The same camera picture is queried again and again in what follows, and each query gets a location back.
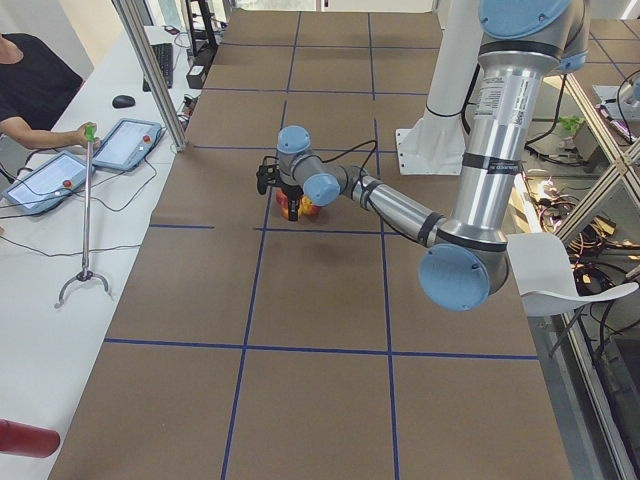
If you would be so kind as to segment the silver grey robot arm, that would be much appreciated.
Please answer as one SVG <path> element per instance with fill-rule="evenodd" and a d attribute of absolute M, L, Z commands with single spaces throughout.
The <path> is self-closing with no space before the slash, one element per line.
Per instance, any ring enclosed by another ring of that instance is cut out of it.
<path fill-rule="evenodd" d="M 501 225 L 543 79 L 585 62 L 586 1 L 479 1 L 452 6 L 423 117 L 397 140 L 402 173 L 454 175 L 449 215 L 437 213 L 371 176 L 364 167 L 319 157 L 308 131 L 278 135 L 277 157 L 262 164 L 257 188 L 280 189 L 295 212 L 302 198 L 326 206 L 340 196 L 375 213 L 422 245 L 418 278 L 426 296 L 471 310 L 509 276 Z"/>

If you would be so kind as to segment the person's hand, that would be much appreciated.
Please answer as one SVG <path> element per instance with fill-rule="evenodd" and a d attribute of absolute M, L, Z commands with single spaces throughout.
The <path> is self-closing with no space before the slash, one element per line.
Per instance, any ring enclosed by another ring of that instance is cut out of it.
<path fill-rule="evenodd" d="M 74 142 L 82 148 L 98 148 L 101 140 L 97 136 L 97 125 L 91 122 L 81 125 L 74 133 Z"/>

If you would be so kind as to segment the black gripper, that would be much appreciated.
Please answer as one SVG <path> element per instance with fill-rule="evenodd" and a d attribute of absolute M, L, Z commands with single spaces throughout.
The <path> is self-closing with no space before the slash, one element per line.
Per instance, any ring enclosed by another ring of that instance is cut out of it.
<path fill-rule="evenodd" d="M 303 189 L 297 184 L 287 183 L 283 178 L 279 180 L 279 188 L 287 197 L 287 219 L 291 222 L 297 222 L 298 199 L 304 195 Z"/>

